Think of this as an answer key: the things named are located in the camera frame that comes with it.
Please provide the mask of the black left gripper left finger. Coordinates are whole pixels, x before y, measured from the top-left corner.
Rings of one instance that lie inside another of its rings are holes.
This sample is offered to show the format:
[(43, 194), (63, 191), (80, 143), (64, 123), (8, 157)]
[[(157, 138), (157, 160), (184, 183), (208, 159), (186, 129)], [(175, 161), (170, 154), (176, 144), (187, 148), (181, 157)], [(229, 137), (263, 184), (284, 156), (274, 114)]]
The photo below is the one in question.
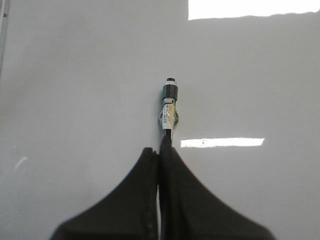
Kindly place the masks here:
[(158, 156), (143, 149), (124, 180), (105, 198), (62, 223), (53, 240), (156, 240)]

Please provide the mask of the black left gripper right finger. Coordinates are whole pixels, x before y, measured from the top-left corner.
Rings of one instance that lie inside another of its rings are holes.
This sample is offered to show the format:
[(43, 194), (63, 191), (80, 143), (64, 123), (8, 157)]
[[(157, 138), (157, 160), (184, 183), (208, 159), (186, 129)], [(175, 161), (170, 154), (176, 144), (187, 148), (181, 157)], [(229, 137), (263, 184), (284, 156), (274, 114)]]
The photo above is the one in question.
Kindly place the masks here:
[(162, 240), (273, 240), (264, 226), (212, 194), (185, 165), (169, 139), (159, 151)]

